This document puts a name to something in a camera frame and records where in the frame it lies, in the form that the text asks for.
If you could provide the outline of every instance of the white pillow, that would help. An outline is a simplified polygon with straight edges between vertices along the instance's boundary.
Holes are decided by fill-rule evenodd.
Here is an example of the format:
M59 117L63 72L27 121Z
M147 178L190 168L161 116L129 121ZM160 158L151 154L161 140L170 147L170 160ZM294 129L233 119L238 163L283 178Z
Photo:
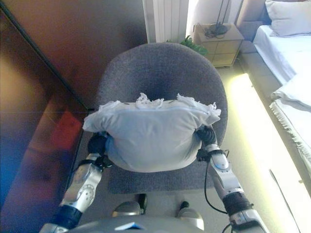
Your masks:
M175 170L188 166L201 147L194 133L202 124L218 121L221 110L193 98L149 101L141 93L136 103L109 102L85 118L83 129L108 132L106 152L117 166L136 172Z
M311 0L283 2L266 0L271 27L278 36L311 33Z

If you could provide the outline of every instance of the white blanket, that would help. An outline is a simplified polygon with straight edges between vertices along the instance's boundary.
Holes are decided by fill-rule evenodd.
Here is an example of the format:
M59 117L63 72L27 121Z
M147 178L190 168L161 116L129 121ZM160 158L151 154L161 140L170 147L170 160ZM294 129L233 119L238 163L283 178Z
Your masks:
M271 94L270 108L292 135L311 176L311 75L297 74Z
M271 97L297 101L311 109L311 74L297 74L285 85L280 87Z

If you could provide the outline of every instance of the wall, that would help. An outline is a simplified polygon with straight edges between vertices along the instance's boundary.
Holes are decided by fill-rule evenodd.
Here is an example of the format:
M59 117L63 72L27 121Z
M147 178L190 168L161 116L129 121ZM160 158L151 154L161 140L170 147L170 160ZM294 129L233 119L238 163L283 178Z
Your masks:
M1 232L38 232L59 205L86 109L0 12Z
M88 108L108 62L147 43L141 0L4 0Z
M228 0L224 0L221 16L224 15L227 1ZM187 21L187 35L192 32L193 26L197 23L215 23L217 21L221 2L222 0L190 0ZM230 0L225 22L235 22L240 10L241 2L242 0Z

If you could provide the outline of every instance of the wooden nightstand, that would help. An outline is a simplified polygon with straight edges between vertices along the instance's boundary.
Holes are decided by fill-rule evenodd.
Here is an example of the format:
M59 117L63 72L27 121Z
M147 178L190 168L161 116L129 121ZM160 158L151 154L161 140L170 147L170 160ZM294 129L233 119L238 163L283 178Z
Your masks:
M201 24L195 26L193 42L202 45L208 50L205 56L216 67L225 67L233 65L238 55L240 45L244 37L234 24L224 24L228 31L224 35L214 38L207 38L203 29L209 28L211 24Z

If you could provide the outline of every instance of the green plant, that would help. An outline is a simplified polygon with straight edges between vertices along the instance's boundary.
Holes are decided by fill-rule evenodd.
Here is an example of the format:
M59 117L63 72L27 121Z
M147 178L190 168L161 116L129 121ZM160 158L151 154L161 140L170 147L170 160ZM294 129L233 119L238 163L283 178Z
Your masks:
M196 45L192 42L192 38L188 35L181 43L181 45L187 46L188 48L198 52L201 55L206 55L208 53L207 49L201 45Z

